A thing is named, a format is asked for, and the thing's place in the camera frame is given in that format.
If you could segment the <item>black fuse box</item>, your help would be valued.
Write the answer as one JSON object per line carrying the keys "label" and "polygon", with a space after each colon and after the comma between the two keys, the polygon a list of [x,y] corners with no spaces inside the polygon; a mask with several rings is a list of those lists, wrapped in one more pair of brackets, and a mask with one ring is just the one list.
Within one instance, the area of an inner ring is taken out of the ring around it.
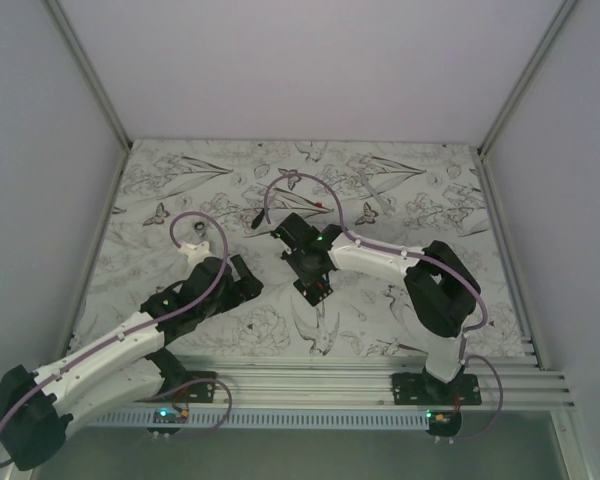
{"label": "black fuse box", "polygon": [[293,286],[312,307],[317,306],[333,293],[326,277],[319,278],[311,284],[305,284],[298,279]]}

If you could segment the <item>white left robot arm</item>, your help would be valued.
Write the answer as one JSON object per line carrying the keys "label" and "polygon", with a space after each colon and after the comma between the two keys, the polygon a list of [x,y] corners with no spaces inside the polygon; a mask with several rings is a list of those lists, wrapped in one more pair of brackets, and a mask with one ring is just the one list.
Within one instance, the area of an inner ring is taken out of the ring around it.
{"label": "white left robot arm", "polygon": [[185,372],[167,345],[257,298],[262,289],[241,256],[210,256],[100,339],[34,371],[17,365],[5,372],[0,468],[40,466],[84,424],[125,403],[177,399]]}

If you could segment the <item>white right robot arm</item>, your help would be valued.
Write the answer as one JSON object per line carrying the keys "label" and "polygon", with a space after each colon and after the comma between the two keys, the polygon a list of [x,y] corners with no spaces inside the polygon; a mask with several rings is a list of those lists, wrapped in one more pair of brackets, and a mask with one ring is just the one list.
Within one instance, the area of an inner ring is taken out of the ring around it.
{"label": "white right robot arm", "polygon": [[312,306],[333,288],[329,274],[352,271],[402,285],[428,334],[423,391],[432,403],[448,403],[459,391],[465,322],[476,307],[480,288],[445,243],[425,248],[374,242],[336,224],[323,230],[292,213],[271,231],[285,247],[281,259],[296,274],[294,287]]}

